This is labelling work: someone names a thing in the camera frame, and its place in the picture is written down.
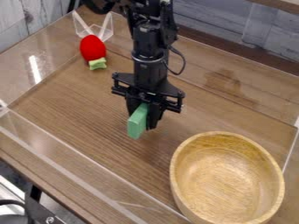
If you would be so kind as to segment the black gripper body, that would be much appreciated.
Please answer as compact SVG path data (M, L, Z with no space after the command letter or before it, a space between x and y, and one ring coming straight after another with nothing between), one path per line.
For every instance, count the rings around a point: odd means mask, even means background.
M159 102L165 110L181 113L185 92L167 79L166 59L142 60L134 58L134 73L114 73L113 93L139 99L142 103Z

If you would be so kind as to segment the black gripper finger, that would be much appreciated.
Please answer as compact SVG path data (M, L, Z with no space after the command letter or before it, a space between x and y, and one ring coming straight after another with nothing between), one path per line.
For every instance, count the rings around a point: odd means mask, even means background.
M139 99L135 99L135 98L126 99L127 111L130 116L135 113L141 103L142 102Z
M165 106L159 102L153 102L149 105L147 129L154 130L165 114Z

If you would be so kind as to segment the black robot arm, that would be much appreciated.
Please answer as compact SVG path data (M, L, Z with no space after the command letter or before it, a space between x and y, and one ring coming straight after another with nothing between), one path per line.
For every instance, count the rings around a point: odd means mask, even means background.
M113 73L113 93L126 98L130 113L141 105L147 106L145 121L153 130L167 110L179 113L183 109L185 92L169 81L170 74L181 74L169 67L170 54L178 52L174 0L83 0L83 3L99 15L118 7L126 17L134 40L134 72Z

